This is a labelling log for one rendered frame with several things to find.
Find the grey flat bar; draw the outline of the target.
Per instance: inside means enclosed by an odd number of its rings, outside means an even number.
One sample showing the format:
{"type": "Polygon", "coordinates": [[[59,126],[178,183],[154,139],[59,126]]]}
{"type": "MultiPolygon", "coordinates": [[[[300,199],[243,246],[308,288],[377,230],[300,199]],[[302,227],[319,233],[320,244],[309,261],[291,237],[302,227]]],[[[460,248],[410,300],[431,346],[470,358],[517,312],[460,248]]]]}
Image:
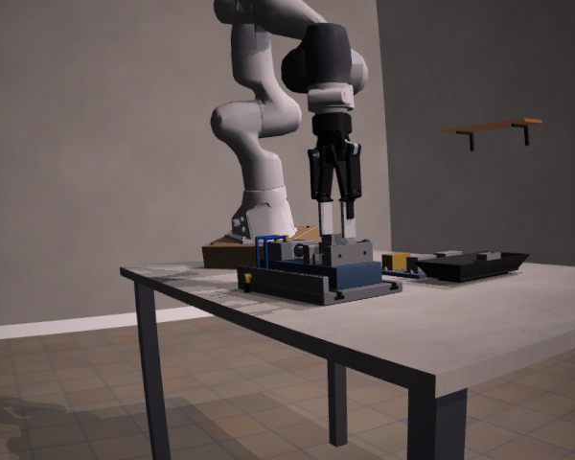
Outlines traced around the grey flat bar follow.
{"type": "Polygon", "coordinates": [[[322,255],[323,253],[319,254],[312,254],[312,264],[313,265],[322,265],[322,255]]]}

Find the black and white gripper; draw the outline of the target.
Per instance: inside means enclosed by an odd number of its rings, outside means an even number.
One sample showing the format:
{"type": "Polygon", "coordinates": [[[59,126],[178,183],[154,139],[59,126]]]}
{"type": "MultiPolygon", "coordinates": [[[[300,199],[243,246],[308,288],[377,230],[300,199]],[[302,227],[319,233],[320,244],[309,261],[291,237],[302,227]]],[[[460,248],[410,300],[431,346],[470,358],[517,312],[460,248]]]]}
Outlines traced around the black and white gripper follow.
{"type": "Polygon", "coordinates": [[[331,193],[335,169],[341,195],[338,201],[342,238],[353,238],[356,236],[355,200],[362,193],[359,159],[361,144],[349,144],[352,116],[343,112],[325,113],[314,115],[311,119],[312,133],[317,136],[317,143],[316,148],[308,149],[310,193],[311,198],[319,202],[319,237],[333,233],[334,200],[331,199],[331,193]]]}

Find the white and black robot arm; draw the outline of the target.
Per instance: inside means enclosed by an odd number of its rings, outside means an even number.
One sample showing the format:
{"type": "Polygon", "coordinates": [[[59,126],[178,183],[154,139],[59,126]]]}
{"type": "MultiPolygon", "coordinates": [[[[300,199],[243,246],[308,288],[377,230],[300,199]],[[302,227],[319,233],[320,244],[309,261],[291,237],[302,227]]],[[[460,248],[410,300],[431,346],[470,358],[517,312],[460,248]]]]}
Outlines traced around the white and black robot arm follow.
{"type": "Polygon", "coordinates": [[[302,40],[282,60],[282,81],[291,92],[307,94],[308,88],[308,111],[314,115],[353,110],[368,68],[351,49],[346,29],[328,23],[302,0],[215,0],[214,11],[221,23],[232,25],[234,80],[255,93],[255,100],[217,106],[210,120],[216,137],[237,155],[244,184],[241,207],[225,238],[241,244],[260,236],[291,238],[297,228],[282,162],[262,149],[259,139],[296,131],[302,113],[276,81],[269,33],[302,40]]]}

